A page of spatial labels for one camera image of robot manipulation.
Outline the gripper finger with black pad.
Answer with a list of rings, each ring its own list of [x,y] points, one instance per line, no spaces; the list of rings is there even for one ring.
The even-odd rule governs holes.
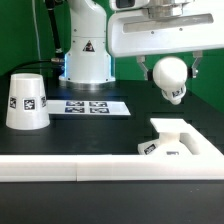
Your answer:
[[[145,65],[146,57],[145,56],[137,56],[136,57],[137,64],[139,65],[140,69],[143,71],[144,79],[147,81],[153,80],[153,70],[148,68]]]
[[[203,58],[203,52],[202,51],[194,51],[192,53],[194,62],[193,64],[188,68],[188,77],[189,78],[196,78],[198,74],[198,67],[201,63],[201,60]]]

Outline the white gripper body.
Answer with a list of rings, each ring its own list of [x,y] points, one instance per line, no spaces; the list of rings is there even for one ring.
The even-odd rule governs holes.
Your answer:
[[[224,48],[224,0],[109,0],[115,57]]]

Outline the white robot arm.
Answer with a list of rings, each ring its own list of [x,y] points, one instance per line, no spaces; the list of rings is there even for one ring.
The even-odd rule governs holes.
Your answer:
[[[71,47],[60,84],[98,89],[115,81],[114,57],[224,48],[224,0],[68,0]]]

